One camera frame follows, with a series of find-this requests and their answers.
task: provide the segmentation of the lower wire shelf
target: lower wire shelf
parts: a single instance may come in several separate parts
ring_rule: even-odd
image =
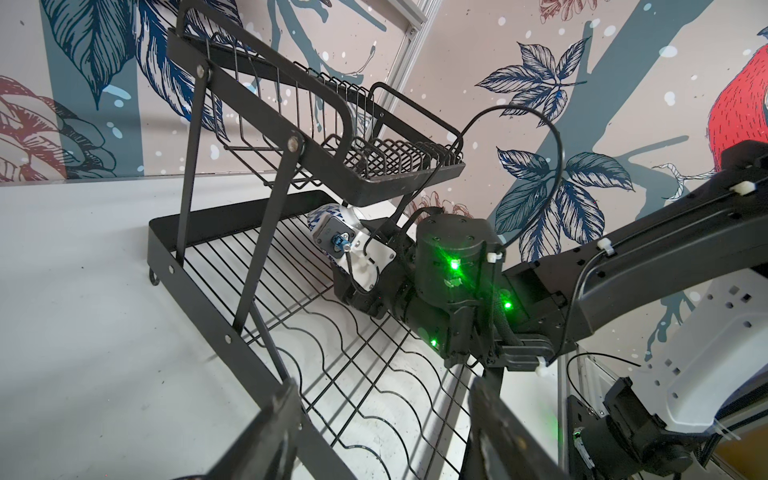
[[[235,230],[192,242],[184,258],[184,272],[229,323],[260,228]],[[341,304],[332,268],[312,244],[306,217],[291,215],[277,227],[255,296],[305,412],[357,478],[458,478],[468,386],[482,367],[446,369],[397,319]],[[250,317],[242,338],[279,378]],[[304,474],[300,466],[294,478]]]

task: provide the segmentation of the black cable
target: black cable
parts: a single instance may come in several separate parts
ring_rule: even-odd
[[[477,120],[480,119],[483,115],[487,114],[488,112],[495,111],[495,110],[501,110],[501,109],[512,109],[515,110],[521,110],[524,112],[527,112],[529,114],[534,114],[541,120],[542,123],[547,125],[549,127],[549,130],[552,132],[552,135],[554,135],[554,141],[558,145],[558,169],[557,173],[554,176],[554,185],[552,185],[552,190],[549,192],[549,195],[547,195],[546,200],[541,205],[541,208],[539,211],[532,215],[531,218],[528,220],[528,222],[518,231],[516,235],[514,235],[511,239],[507,240],[507,242],[504,244],[504,248],[509,247],[512,245],[520,236],[533,225],[533,223],[547,210],[549,207],[550,202],[552,202],[552,198],[558,191],[558,187],[560,186],[560,182],[563,179],[563,169],[565,167],[565,150],[563,149],[563,141],[560,139],[560,132],[558,129],[554,126],[552,122],[549,121],[547,117],[544,116],[540,111],[537,111],[533,108],[528,107],[522,107],[521,105],[494,105],[493,107],[488,107],[485,110],[481,111],[473,119],[469,121],[466,127],[464,127],[464,130],[462,130],[462,134],[458,136],[456,140],[453,141],[453,144],[451,145],[451,149],[454,148],[457,144],[459,139],[464,139],[464,135],[467,133],[469,128],[475,124]]]
[[[624,362],[624,363],[629,363],[630,365],[634,365],[634,366],[636,366],[636,367],[639,367],[639,366],[641,366],[641,365],[640,365],[639,363],[630,362],[629,360],[626,360],[626,359],[622,359],[621,357],[618,357],[618,356],[615,356],[615,355],[611,355],[611,354],[609,354],[609,353],[594,353],[594,352],[585,352],[585,353],[579,353],[579,354],[577,354],[577,355],[574,355],[574,356],[572,356],[572,357],[571,357],[571,359],[569,359],[569,360],[568,360],[568,363],[566,363],[566,364],[565,364],[565,375],[568,377],[568,383],[570,383],[570,384],[571,384],[571,388],[574,390],[574,392],[576,392],[576,393],[578,394],[578,396],[579,396],[579,398],[581,399],[581,401],[583,401],[583,402],[584,402],[584,404],[585,404],[585,405],[586,405],[586,406],[587,406],[587,407],[588,407],[588,408],[589,408],[589,409],[590,409],[592,412],[595,412],[595,413],[597,413],[597,410],[595,410],[595,409],[594,409],[594,407],[593,407],[592,405],[590,405],[590,403],[587,401],[587,399],[586,399],[586,398],[585,398],[585,397],[584,397],[584,396],[581,394],[581,392],[579,392],[579,391],[578,391],[578,389],[576,388],[576,385],[574,385],[574,383],[573,383],[573,380],[571,380],[571,370],[570,370],[570,368],[571,368],[571,362],[573,362],[574,360],[576,360],[578,357],[580,357],[580,356],[585,356],[585,355],[606,356],[606,357],[608,357],[608,358],[612,358],[612,359],[620,360],[621,362]]]

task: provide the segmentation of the white table surface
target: white table surface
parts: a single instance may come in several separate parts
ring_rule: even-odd
[[[258,412],[147,279],[147,223],[178,213],[181,184],[0,187],[0,477],[205,472]],[[200,177],[193,208],[268,193],[252,176]],[[543,377],[508,372],[502,398],[556,458],[556,367]]]

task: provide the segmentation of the red bird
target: red bird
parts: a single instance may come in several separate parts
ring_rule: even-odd
[[[768,38],[768,27],[758,35]],[[719,172],[722,154],[727,148],[745,140],[768,142],[768,45],[759,48],[741,72],[720,92],[707,124],[714,168],[705,174],[681,175],[672,164],[659,165],[669,168],[677,178],[677,192],[669,200],[683,195],[686,180],[704,179]]]

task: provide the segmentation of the metal frame leg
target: metal frame leg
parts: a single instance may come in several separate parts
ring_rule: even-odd
[[[197,151],[200,148],[200,130],[203,127],[203,107],[205,106],[209,77],[210,70],[207,65],[198,65],[197,77],[194,81],[194,96],[192,97],[190,135],[187,140],[187,169],[184,171],[184,186],[181,189],[179,234],[176,240],[176,261],[180,266],[184,266],[184,251],[187,249],[194,174],[197,169]]]
[[[269,352],[270,358],[275,365],[275,369],[277,369],[277,373],[283,381],[289,378],[288,370],[280,358],[280,353],[277,351],[277,346],[274,340],[272,340],[272,336],[259,313],[259,309],[253,301],[253,296],[256,295],[256,288],[259,285],[259,278],[261,278],[261,272],[266,262],[266,255],[270,252],[272,238],[275,235],[277,224],[280,222],[283,205],[285,204],[286,197],[288,197],[288,189],[290,188],[293,176],[296,174],[296,166],[299,163],[303,145],[304,138],[299,132],[294,131],[293,135],[288,139],[283,156],[280,159],[280,165],[277,168],[275,183],[272,186],[272,194],[266,203],[259,239],[256,241],[256,247],[253,249],[253,257],[250,260],[248,274],[243,285],[243,295],[240,297],[235,320],[232,323],[232,327],[237,334],[242,334],[245,320],[248,317],[248,313],[250,313],[264,341],[266,350]]]

